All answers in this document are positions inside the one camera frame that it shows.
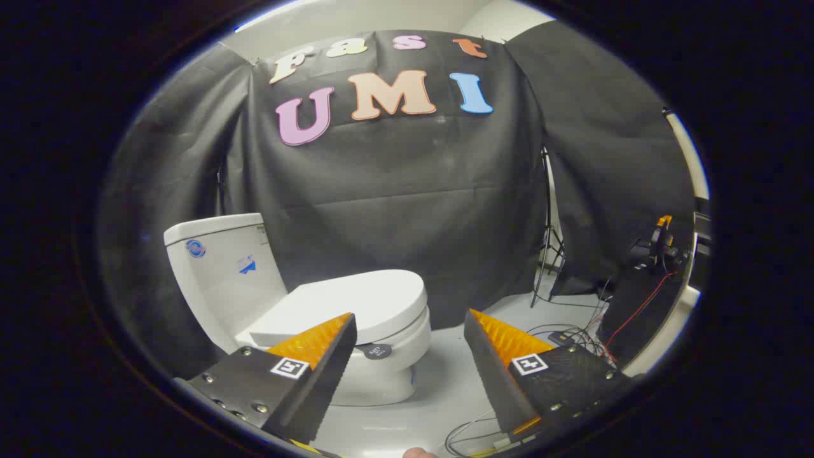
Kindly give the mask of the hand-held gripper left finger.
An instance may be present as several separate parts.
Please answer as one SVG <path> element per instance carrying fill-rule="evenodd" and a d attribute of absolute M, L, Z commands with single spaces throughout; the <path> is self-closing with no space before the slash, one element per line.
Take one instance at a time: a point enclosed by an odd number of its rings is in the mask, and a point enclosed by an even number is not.
<path fill-rule="evenodd" d="M 309 448 L 354 351 L 356 321 L 347 312 L 268 350 L 241 346 L 181 389 L 261 438 Z"/>

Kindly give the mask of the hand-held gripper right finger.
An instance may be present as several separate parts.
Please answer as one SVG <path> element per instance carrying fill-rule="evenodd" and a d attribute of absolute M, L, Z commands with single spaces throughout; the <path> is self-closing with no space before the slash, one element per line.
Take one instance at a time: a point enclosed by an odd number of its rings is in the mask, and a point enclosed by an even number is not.
<path fill-rule="evenodd" d="M 496 414 L 512 441 L 555 441 L 585 428 L 637 384 L 580 345 L 552 346 L 477 310 L 464 336 Z"/>

